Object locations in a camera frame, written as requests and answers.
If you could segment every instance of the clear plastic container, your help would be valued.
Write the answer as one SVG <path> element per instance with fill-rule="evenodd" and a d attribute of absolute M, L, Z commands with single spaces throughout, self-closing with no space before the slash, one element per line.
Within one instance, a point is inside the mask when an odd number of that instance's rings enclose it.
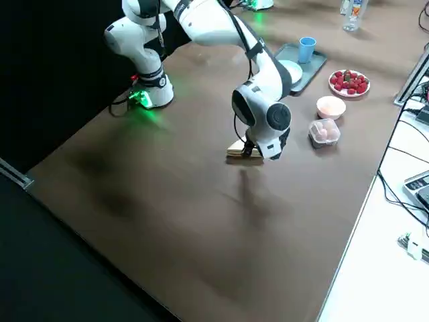
<path fill-rule="evenodd" d="M 343 29 L 346 32 L 355 32 L 359 29 L 368 1 L 369 0 L 350 0 L 343 24 Z"/>
<path fill-rule="evenodd" d="M 316 149 L 333 146 L 340 139 L 340 129 L 333 119 L 318 119 L 310 124 L 308 136 Z"/>

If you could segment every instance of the gray tray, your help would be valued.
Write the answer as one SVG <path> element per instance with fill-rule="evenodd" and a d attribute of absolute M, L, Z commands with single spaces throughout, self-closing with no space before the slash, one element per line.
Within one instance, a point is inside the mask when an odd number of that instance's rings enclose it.
<path fill-rule="evenodd" d="M 310 84 L 313 77 L 322 68 L 326 62 L 326 55 L 315 50 L 311 60 L 306 64 L 298 62 L 298 45 L 284 44 L 275 54 L 278 60 L 291 60 L 296 62 L 302 68 L 302 78 L 290 89 L 291 96 L 298 96 Z"/>

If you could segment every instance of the plastic bottle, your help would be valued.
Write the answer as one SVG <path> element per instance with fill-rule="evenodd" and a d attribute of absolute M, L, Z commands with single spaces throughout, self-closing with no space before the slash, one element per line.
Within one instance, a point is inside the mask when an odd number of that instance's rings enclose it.
<path fill-rule="evenodd" d="M 346 32 L 355 32 L 359 29 L 368 1 L 369 0 L 350 0 L 343 25 L 343 29 Z"/>

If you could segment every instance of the pink bowl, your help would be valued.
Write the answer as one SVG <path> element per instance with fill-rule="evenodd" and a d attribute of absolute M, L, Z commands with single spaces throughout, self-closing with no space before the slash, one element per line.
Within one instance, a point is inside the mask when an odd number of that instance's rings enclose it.
<path fill-rule="evenodd" d="M 338 119 L 346 111 L 346 103 L 335 96 L 323 96 L 317 100 L 317 114 L 323 119 Z"/>

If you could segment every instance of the blue cup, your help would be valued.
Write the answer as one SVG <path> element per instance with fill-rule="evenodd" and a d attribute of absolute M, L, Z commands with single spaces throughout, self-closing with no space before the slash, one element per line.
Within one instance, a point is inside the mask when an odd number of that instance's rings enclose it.
<path fill-rule="evenodd" d="M 300 39 L 300 52 L 298 54 L 298 62 L 305 64 L 311 59 L 314 47 L 316 47 L 316 40 L 311 37 L 303 37 Z"/>

